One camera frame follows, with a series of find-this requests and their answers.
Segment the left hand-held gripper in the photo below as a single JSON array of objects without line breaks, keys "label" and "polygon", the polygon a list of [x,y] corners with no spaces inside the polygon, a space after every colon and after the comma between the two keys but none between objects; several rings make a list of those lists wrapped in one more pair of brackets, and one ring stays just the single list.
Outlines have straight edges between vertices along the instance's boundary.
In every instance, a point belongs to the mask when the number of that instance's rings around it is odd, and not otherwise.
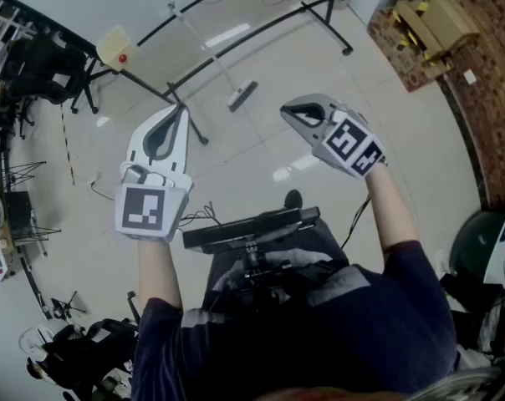
[{"label": "left hand-held gripper", "polygon": [[[185,172],[189,110],[174,104],[154,113],[133,132],[115,193],[115,229],[132,239],[173,240],[193,187]],[[149,166],[152,163],[169,170]]]}]

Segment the white broom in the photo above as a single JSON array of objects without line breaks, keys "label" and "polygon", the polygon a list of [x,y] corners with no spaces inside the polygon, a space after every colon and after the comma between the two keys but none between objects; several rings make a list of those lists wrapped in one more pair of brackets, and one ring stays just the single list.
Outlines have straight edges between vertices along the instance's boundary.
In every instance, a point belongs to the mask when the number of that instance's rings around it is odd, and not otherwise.
[{"label": "white broom", "polygon": [[208,46],[207,41],[200,34],[197,28],[188,20],[184,13],[176,6],[174,2],[169,2],[167,4],[170,12],[177,17],[181,23],[191,32],[191,34],[199,42],[201,49],[209,56],[210,60],[217,65],[220,73],[226,78],[226,81],[232,88],[232,94],[230,95],[227,107],[231,112],[235,112],[244,101],[252,94],[254,89],[258,86],[256,81],[251,79],[237,83],[235,79],[230,75],[227,67],[222,63],[222,61],[216,56],[215,52],[211,47]]}]

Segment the person's right forearm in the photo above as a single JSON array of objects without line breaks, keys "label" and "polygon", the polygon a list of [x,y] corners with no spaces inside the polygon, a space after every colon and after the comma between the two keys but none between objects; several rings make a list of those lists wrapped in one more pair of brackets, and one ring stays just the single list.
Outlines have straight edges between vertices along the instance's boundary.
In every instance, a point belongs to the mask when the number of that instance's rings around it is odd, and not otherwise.
[{"label": "person's right forearm", "polygon": [[374,165],[365,177],[375,218],[381,250],[385,260],[395,246],[418,241],[416,224],[406,207],[389,168],[384,163]]}]

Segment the person's right black shoe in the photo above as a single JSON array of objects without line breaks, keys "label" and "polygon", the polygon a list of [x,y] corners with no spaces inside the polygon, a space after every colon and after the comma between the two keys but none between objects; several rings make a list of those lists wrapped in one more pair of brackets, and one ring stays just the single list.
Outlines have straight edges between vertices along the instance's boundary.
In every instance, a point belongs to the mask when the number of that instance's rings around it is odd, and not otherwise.
[{"label": "person's right black shoe", "polygon": [[303,207],[303,197],[301,193],[293,189],[284,198],[283,206],[286,209],[301,209]]}]

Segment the striped floor tape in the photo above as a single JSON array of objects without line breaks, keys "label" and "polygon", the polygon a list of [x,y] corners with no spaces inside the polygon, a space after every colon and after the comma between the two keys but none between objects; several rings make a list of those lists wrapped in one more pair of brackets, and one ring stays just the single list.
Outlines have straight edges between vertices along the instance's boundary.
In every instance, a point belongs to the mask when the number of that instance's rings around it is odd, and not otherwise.
[{"label": "striped floor tape", "polygon": [[74,168],[72,166],[71,157],[70,157],[69,139],[68,139],[67,128],[66,128],[66,124],[65,124],[64,107],[63,107],[63,104],[60,104],[59,106],[60,106],[60,112],[61,112],[61,124],[62,124],[62,131],[63,131],[63,137],[64,137],[64,148],[65,148],[66,158],[67,158],[67,162],[68,162],[70,178],[72,181],[72,185],[76,186]]}]

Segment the brown printed cardboard box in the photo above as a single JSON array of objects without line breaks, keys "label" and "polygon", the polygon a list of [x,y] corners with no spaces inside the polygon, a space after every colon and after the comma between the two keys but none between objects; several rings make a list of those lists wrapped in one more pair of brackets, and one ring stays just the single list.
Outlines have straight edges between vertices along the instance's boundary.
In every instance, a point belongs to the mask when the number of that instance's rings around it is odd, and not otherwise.
[{"label": "brown printed cardboard box", "polygon": [[414,92],[452,68],[448,57],[427,58],[392,14],[393,8],[377,10],[368,24],[368,33],[395,70],[406,90]]}]

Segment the beige box with red button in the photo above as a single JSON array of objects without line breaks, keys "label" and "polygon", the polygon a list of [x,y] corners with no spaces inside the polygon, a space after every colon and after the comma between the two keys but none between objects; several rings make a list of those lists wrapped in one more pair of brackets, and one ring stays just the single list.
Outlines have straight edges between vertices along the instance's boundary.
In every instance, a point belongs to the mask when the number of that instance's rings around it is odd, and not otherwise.
[{"label": "beige box with red button", "polygon": [[104,65],[115,72],[120,72],[122,69],[126,69],[128,64],[136,57],[139,47],[130,40],[125,30],[118,25],[97,43],[96,51]]}]

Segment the black chest-mounted device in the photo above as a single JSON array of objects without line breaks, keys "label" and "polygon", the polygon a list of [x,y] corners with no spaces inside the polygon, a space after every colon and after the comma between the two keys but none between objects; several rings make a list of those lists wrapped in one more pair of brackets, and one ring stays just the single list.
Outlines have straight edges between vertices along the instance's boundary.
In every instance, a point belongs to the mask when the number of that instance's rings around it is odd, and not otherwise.
[{"label": "black chest-mounted device", "polygon": [[308,230],[320,218],[318,207],[281,209],[251,218],[184,231],[184,248],[204,254],[246,249]]}]

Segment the black office chair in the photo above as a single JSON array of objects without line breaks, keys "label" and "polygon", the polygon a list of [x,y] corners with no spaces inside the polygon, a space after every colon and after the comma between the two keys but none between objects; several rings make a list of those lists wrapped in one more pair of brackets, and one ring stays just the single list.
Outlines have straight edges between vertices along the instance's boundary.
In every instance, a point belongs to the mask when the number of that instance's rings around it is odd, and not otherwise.
[{"label": "black office chair", "polygon": [[7,55],[0,70],[0,79],[7,84],[7,117],[10,122],[28,120],[28,111],[35,99],[46,99],[51,104],[77,102],[85,94],[94,114],[90,92],[88,57],[72,44],[60,46],[51,38],[38,35],[20,38],[7,45]]}]

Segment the black box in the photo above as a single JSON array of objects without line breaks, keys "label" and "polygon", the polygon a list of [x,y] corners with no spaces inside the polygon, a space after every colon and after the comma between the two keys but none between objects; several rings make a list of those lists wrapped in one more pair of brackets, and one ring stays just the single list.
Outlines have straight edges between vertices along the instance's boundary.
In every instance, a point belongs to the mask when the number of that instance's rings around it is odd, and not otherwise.
[{"label": "black box", "polygon": [[9,231],[14,242],[30,242],[32,232],[32,205],[27,191],[8,191],[5,193]]}]

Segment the small black tripod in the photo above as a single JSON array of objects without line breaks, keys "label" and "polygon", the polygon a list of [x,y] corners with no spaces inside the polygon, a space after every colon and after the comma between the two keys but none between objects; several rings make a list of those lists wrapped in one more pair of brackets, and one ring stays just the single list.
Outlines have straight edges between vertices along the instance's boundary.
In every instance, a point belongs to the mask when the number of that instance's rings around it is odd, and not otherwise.
[{"label": "small black tripod", "polygon": [[73,318],[72,311],[79,313],[87,312],[85,309],[74,306],[74,299],[76,298],[77,293],[78,293],[77,291],[74,291],[74,293],[67,302],[61,301],[54,297],[51,298],[54,317],[56,317],[57,319],[68,321],[69,319]]}]

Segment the dark green round bin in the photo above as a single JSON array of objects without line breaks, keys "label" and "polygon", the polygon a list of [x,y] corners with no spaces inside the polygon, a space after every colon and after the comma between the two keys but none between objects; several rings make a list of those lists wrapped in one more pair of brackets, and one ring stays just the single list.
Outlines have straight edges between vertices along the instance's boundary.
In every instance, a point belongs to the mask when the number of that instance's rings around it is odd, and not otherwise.
[{"label": "dark green round bin", "polygon": [[504,212],[479,211],[470,216],[452,244],[451,273],[482,280],[504,222]]}]

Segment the person's dark shirt torso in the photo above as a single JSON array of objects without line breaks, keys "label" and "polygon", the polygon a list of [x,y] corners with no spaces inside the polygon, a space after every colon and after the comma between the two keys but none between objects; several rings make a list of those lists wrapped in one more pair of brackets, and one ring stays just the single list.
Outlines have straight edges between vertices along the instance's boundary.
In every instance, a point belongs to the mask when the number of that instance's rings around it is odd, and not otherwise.
[{"label": "person's dark shirt torso", "polygon": [[219,287],[200,309],[148,301],[139,327],[132,401],[243,401],[302,387],[413,394],[449,374],[457,336],[444,290],[418,241],[390,248],[383,272],[342,251],[272,251],[339,270],[269,311],[234,310]]}]

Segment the white round table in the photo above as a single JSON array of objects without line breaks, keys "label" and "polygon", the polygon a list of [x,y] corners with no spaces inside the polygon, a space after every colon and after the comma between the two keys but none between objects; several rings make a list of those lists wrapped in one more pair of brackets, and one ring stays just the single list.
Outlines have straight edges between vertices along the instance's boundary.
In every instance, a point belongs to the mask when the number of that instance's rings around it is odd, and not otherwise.
[{"label": "white round table", "polygon": [[492,249],[483,282],[485,284],[501,285],[505,289],[505,242],[500,242],[499,238],[505,226],[498,232],[497,241]]}]

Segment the black chest mount bracket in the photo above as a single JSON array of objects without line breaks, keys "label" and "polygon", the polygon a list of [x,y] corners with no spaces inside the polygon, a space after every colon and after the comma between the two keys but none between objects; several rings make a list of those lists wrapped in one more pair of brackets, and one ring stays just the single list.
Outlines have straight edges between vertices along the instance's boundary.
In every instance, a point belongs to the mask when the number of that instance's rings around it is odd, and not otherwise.
[{"label": "black chest mount bracket", "polygon": [[274,242],[214,255],[203,306],[228,313],[283,304],[309,287],[313,251]]}]

